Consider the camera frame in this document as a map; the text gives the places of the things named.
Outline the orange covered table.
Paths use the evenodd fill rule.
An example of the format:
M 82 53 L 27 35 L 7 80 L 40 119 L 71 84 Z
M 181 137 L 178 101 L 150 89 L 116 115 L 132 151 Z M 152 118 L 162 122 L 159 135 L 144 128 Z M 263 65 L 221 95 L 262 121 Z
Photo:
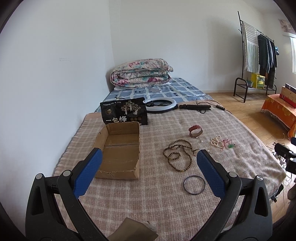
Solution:
M 295 108 L 280 98 L 280 94 L 268 95 L 261 108 L 262 112 L 268 112 L 275 116 L 288 128 L 288 138 L 295 137 Z

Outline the black folded tripod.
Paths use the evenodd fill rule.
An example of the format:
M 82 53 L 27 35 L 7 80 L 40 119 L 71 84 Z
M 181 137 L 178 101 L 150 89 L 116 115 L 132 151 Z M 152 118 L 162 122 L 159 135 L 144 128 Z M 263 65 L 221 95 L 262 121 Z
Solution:
M 198 105 L 197 104 L 196 105 L 193 105 L 193 104 L 180 104 L 179 109 L 201 111 L 201 110 L 210 110 L 211 106 L 210 105 L 200 105 L 200 104 L 198 104 Z

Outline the blue checked bed sheet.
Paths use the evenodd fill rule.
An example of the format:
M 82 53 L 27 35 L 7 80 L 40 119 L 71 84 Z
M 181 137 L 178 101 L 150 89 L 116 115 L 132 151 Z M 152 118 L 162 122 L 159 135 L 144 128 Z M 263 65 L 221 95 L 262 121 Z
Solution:
M 212 97 L 182 78 L 172 78 L 162 85 L 125 89 L 116 87 L 104 99 L 104 101 L 127 100 L 143 97 L 145 99 L 167 97 L 174 99 L 177 103 L 195 100 L 209 100 Z

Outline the folded floral quilt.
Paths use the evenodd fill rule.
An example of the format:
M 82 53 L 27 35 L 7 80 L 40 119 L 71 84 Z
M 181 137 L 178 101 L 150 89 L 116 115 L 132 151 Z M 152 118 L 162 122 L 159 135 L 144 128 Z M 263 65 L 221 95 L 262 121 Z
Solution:
M 114 86 L 124 88 L 162 85 L 170 81 L 173 71 L 173 67 L 161 58 L 135 60 L 114 68 L 110 81 Z

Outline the striped hanging towel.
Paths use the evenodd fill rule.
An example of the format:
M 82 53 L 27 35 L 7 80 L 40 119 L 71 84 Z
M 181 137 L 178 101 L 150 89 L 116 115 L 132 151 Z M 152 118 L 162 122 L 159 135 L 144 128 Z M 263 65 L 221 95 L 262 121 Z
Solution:
M 244 51 L 244 69 L 250 73 L 259 73 L 259 43 L 258 34 L 255 27 L 242 21 L 241 22 L 243 51 Z

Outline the stacked books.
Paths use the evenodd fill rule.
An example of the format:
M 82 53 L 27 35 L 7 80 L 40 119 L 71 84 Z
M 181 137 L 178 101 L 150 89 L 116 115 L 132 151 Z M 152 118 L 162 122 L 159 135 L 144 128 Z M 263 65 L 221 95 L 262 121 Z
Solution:
M 281 88 L 280 98 L 290 103 L 290 105 L 295 105 L 295 98 L 296 98 L 295 87 L 286 83 L 285 86 L 282 86 Z

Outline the yellow box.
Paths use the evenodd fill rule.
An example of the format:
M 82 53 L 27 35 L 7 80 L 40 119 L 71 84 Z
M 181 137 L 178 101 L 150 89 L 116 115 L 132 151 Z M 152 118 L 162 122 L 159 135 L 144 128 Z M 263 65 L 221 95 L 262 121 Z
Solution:
M 256 89 L 264 89 L 265 86 L 265 76 L 252 73 L 251 81 L 253 83 L 252 87 Z

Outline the dark hanging clothes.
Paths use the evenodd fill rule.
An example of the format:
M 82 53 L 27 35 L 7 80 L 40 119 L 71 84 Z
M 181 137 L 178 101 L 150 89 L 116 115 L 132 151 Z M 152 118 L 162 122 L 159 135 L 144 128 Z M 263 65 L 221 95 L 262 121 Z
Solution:
M 259 44 L 259 74 L 265 77 L 265 85 L 274 87 L 278 61 L 274 42 L 265 35 L 258 35 Z

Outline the red leather strap watch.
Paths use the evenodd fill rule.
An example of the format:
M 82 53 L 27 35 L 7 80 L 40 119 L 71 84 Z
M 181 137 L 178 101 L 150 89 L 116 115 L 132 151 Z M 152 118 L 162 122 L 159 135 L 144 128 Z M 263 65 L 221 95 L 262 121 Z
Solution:
M 200 125 L 191 126 L 188 131 L 191 138 L 198 138 L 203 133 Z

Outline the black snack bag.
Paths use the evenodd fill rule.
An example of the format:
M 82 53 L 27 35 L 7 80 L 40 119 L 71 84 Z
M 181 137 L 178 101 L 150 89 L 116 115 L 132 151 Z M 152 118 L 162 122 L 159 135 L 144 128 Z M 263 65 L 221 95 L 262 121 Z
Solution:
M 143 97 L 101 102 L 100 109 L 106 125 L 132 121 L 137 121 L 140 125 L 148 124 L 147 108 Z

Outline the black clothes rack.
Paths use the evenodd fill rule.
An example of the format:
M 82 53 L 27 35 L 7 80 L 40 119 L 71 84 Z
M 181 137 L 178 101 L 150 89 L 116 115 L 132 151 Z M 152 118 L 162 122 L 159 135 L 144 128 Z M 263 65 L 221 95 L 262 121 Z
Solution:
M 240 20 L 242 36 L 242 74 L 236 78 L 233 95 L 244 102 L 248 99 L 249 90 L 268 95 L 269 91 L 277 92 L 275 71 L 278 66 L 274 40 L 252 25 Z

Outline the open cardboard box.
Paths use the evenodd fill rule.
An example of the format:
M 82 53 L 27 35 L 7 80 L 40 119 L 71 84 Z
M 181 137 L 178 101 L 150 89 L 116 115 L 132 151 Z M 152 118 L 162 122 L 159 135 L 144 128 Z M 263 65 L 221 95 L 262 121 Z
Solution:
M 93 147 L 102 150 L 99 179 L 138 180 L 140 124 L 136 121 L 109 123 L 96 137 Z

